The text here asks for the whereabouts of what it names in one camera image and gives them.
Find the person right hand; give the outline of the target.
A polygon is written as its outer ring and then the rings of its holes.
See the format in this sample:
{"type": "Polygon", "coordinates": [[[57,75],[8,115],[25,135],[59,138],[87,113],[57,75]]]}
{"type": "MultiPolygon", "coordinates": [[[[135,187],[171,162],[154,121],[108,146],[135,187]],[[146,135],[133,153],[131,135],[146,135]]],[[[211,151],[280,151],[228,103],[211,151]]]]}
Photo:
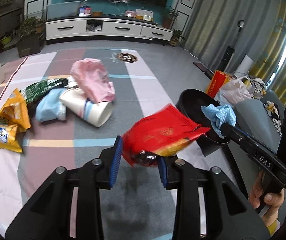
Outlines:
{"type": "MultiPolygon", "coordinates": [[[[263,195],[263,187],[261,185],[261,180],[263,177],[264,172],[260,171],[255,183],[253,184],[250,192],[250,196],[248,200],[250,201],[250,204],[257,209],[260,204],[260,197],[263,195]]],[[[278,210],[281,207],[281,205],[284,202],[284,189],[280,193],[267,193],[264,196],[264,202],[267,206],[269,206],[269,209],[266,211],[266,213],[261,217],[263,222],[266,226],[271,226],[278,218],[278,210]]]]}

